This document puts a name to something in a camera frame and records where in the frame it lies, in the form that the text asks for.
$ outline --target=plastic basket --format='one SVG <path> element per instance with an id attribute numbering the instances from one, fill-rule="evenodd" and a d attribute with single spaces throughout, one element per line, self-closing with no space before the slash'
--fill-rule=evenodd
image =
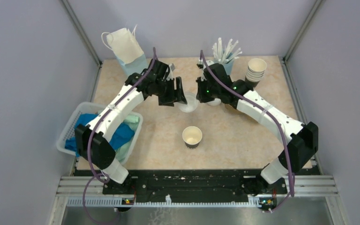
<path id="1" fill-rule="evenodd" d="M 78 120 L 79 116 L 81 114 L 85 114 L 85 113 L 97 113 L 98 111 L 105 109 L 105 107 L 106 107 L 105 105 L 95 104 L 95 103 L 91 103 L 91 102 L 80 103 L 78 105 L 78 107 L 75 109 L 75 111 L 72 113 L 66 126 L 64 127 L 63 131 L 60 134 L 60 137 L 56 142 L 57 149 L 64 153 L 75 156 L 74 151 L 65 149 L 65 144 L 66 144 L 67 139 L 75 136 L 74 126 L 75 126 L 75 123 Z M 127 162 L 127 160 L 129 159 L 130 154 L 132 154 L 133 148 L 135 147 L 135 144 L 136 144 L 136 141 L 139 136 L 140 130 L 142 128 L 142 123 L 143 123 L 143 116 L 141 114 L 136 113 L 136 112 L 130 112 L 129 114 L 139 117 L 139 123 L 138 123 L 137 129 L 134 131 L 135 135 L 130 140 L 131 144 L 129 145 L 129 149 L 127 150 L 127 155 L 124 160 L 120 161 L 121 164 L 125 164 Z"/>

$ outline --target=metal frame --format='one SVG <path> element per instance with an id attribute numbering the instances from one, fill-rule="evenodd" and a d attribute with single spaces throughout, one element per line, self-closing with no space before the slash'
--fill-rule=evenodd
<path id="1" fill-rule="evenodd" d="M 83 27 L 81 23 L 78 20 L 78 17 L 76 17 L 76 14 L 74 10 L 72 9 L 71 5 L 69 4 L 68 0 L 60 0 L 60 3 L 62 4 L 64 10 L 66 11 L 69 20 L 71 21 L 72 25 L 74 26 L 76 32 L 78 33 L 79 37 L 81 38 L 83 44 L 85 45 L 86 50 L 88 50 L 89 54 L 93 57 L 94 62 L 101 66 L 101 60 L 98 58 L 96 50 L 94 49 L 92 43 L 90 42 L 88 36 L 86 35 L 85 30 L 83 30 Z"/>
<path id="2" fill-rule="evenodd" d="M 71 8 L 68 0 L 60 0 L 66 13 L 69 16 L 71 23 L 74 25 L 75 30 L 77 31 L 79 37 L 84 43 L 89 54 L 93 57 L 93 60 L 98 65 L 96 80 L 92 94 L 90 95 L 90 100 L 93 100 L 98 77 L 100 74 L 102 62 L 98 58 L 96 51 L 94 50 L 91 42 L 89 41 L 86 33 L 84 32 L 79 20 L 77 19 L 73 9 Z M 322 6 L 325 0 L 316 0 L 310 13 L 308 14 L 306 20 L 304 21 L 301 29 L 296 35 L 294 41 L 292 42 L 289 50 L 287 51 L 284 57 L 280 57 L 282 68 L 285 74 L 285 78 L 289 87 L 290 94 L 296 109 L 296 113 L 299 117 L 299 120 L 306 123 L 307 117 L 304 113 L 301 100 L 299 98 L 297 88 L 295 86 L 292 74 L 288 68 L 289 59 L 292 57 L 294 51 L 296 50 L 298 44 L 300 43 L 303 35 L 307 31 L 311 21 L 316 16 L 316 12 Z M 312 159 L 312 165 L 318 166 L 319 160 L 317 156 L 314 156 Z M 61 225 L 61 222 L 64 217 L 65 209 L 67 206 L 81 206 L 82 204 L 82 193 L 86 185 L 86 182 L 90 177 L 62 177 L 60 180 L 59 187 L 56 192 L 55 201 L 53 204 L 53 209 L 51 212 L 49 224 L 50 225 Z M 287 177 L 284 177 L 285 182 L 288 186 Z M 122 199 L 133 198 L 132 195 L 103 195 L 103 184 L 98 181 L 92 181 L 87 192 L 86 192 L 86 203 L 87 206 L 107 206 L 107 207 L 129 207 L 128 205 L 122 204 Z M 327 205 L 332 217 L 334 225 L 347 225 L 349 221 L 347 219 L 345 209 L 342 205 L 336 184 L 334 182 L 333 176 L 331 175 L 297 175 L 296 184 L 295 184 L 295 196 L 302 198 L 310 197 L 325 197 Z M 259 197 L 268 197 L 267 195 L 258 195 Z M 175 203 L 172 202 L 170 197 L 166 198 L 165 202 L 154 202 L 154 203 L 137 203 L 133 207 L 256 207 L 258 206 L 258 200 L 253 197 L 249 197 L 249 202 L 226 202 L 226 203 Z"/>

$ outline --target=table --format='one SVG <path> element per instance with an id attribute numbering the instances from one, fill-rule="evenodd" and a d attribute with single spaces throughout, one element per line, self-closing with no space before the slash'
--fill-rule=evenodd
<path id="1" fill-rule="evenodd" d="M 244 79 L 248 61 L 242 56 L 234 63 L 231 78 Z M 258 56 L 267 62 L 264 78 L 257 92 L 269 103 L 292 118 L 297 118 L 292 98 L 278 56 Z M 196 78 L 202 73 L 198 58 L 162 58 L 176 67 L 173 76 L 181 76 L 184 91 L 196 93 Z M 109 104 L 120 91 L 126 76 L 117 60 L 105 60 L 100 73 L 95 103 Z M 143 116 L 143 124 L 133 153 L 124 164 L 127 169 L 258 169 L 263 168 L 283 150 L 282 143 L 268 129 L 245 114 L 236 114 L 224 104 L 199 104 L 190 113 L 176 107 L 158 106 L 156 96 L 148 97 L 134 112 Z M 188 149 L 182 131 L 188 126 L 202 130 L 196 149 Z M 308 162 L 304 168 L 311 168 Z M 83 158 L 78 170 L 88 170 Z"/>

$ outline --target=gray wall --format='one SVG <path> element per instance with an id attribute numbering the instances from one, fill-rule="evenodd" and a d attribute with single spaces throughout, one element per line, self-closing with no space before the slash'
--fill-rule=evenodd
<path id="1" fill-rule="evenodd" d="M 212 55 L 218 37 L 239 40 L 244 55 L 285 55 L 315 0 L 70 0 L 101 60 L 114 54 L 102 32 L 138 24 L 147 56 Z"/>
<path id="2" fill-rule="evenodd" d="M 73 160 L 55 141 L 96 69 L 58 0 L 0 0 L 0 225 L 47 223 Z"/>
<path id="3" fill-rule="evenodd" d="M 290 62 L 319 158 L 360 224 L 360 1 L 326 1 Z"/>

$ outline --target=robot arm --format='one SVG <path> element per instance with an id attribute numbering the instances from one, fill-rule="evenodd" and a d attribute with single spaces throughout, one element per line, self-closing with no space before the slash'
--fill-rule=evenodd
<path id="1" fill-rule="evenodd" d="M 231 88 L 236 93 L 243 97 L 256 102 L 265 110 L 262 112 L 251 103 L 239 99 L 234 96 L 212 77 L 212 75 L 204 69 L 203 75 L 198 77 L 197 99 L 201 103 L 206 103 L 215 98 L 221 99 L 224 104 L 230 104 L 233 108 L 249 115 L 260 124 L 265 126 L 271 133 L 273 133 L 280 141 L 282 141 L 279 129 L 275 122 L 267 115 L 270 112 L 281 124 L 281 128 L 285 134 L 286 144 L 290 154 L 291 167 L 293 172 L 298 172 L 305 163 L 317 152 L 318 145 L 318 127 L 310 122 L 307 125 L 300 121 L 294 120 L 285 115 L 270 103 L 265 101 L 248 83 L 243 80 L 233 82 L 225 73 L 223 65 L 211 64 L 209 65 L 215 76 Z M 270 164 L 265 166 L 260 174 L 265 182 L 265 186 L 275 183 L 278 179 L 288 174 L 287 163 L 285 159 L 285 152 L 275 158 Z"/>
<path id="2" fill-rule="evenodd" d="M 144 69 L 141 74 L 132 74 L 125 81 L 125 84 L 115 99 L 94 120 L 86 126 L 79 125 L 75 129 L 78 152 L 83 158 L 88 160 L 88 140 L 92 129 L 96 128 L 90 149 L 92 163 L 119 184 L 125 181 L 129 173 L 115 158 L 115 151 L 109 142 L 126 116 L 151 95 L 158 96 L 159 105 L 174 106 L 174 102 L 187 103 L 180 77 L 175 78 L 175 88 L 175 80 L 172 78 L 173 68 L 172 66 L 155 60 L 151 72 L 141 83 L 132 89 L 122 101 L 115 105 L 115 103 L 136 84 L 142 75 L 146 73 L 147 69 Z M 108 114 L 99 124 L 99 120 L 101 120 L 101 117 L 106 113 Z"/>

